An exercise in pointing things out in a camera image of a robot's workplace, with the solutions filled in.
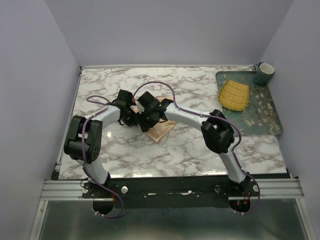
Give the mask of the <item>peach cloth napkin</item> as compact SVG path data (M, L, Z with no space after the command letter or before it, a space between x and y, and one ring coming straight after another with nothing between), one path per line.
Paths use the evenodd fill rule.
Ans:
M138 124L138 120L137 120L137 113L138 113L138 109L136 106L136 98L134 100L134 104L135 107L133 107L134 112L136 113L136 122ZM166 107L165 109L169 106L169 104L173 103L173 97L171 96L167 96L167 97L156 97L156 99L158 99L160 102L162 100L165 100L166 103ZM150 128L147 132L145 132L155 143L158 143L166 134L168 134L170 132L170 130L176 125L176 121L173 120L168 120L166 118L165 122L158 122L154 127Z

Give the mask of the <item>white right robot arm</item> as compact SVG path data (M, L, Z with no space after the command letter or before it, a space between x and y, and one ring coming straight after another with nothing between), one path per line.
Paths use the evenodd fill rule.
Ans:
M227 170L230 191L236 196L247 192L251 178L235 153L238 143L234 143L234 129L221 111L216 109L212 112L201 112L182 108L174 100L164 98L160 101L148 91L133 103L138 110L138 123L144 132L160 120L182 123L201 131L206 147L219 155Z

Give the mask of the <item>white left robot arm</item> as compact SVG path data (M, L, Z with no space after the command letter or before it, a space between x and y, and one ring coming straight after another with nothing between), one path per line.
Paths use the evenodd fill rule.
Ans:
M98 112L87 117L75 115L71 119L63 151L84 167L90 181L95 183L93 191L101 198L107 197L111 191L107 182L110 174L98 159L103 129L116 122L128 127L136 126L138 122L131 108L133 105L133 94L120 90L117 98L104 104Z

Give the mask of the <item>yellow woven coaster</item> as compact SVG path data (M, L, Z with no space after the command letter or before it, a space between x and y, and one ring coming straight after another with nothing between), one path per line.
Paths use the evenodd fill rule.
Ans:
M218 102L226 109L241 112L250 99L250 86L228 79L222 86Z

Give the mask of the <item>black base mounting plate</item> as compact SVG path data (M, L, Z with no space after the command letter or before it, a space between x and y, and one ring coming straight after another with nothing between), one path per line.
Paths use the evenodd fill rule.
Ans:
M87 182L82 197L109 202L120 209L229 208L247 210L258 197L255 183L233 183L227 175L110 178L106 189Z

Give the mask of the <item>floral teal tray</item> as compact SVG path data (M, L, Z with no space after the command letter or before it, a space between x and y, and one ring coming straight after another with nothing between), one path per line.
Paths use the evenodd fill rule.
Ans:
M267 85L254 84L253 71L219 71L216 74L218 88L227 80L249 86L248 105L243 111L234 111L223 107L224 116L234 123L243 136L279 135L283 127Z

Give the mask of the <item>teal mug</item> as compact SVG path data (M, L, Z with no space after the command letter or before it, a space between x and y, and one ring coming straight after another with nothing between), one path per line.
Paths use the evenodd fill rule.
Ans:
M253 82L258 86L264 86L272 78L275 69L272 65L264 62L259 62L256 66L256 73Z

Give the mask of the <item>aluminium frame rail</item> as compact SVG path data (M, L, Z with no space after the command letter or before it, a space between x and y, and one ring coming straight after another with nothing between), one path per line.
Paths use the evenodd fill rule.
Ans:
M297 178L258 179L260 198L264 199L300 199L304 192ZM109 198L98 198L92 195L83 197L83 188L79 180L46 180L43 184L41 201L111 201Z

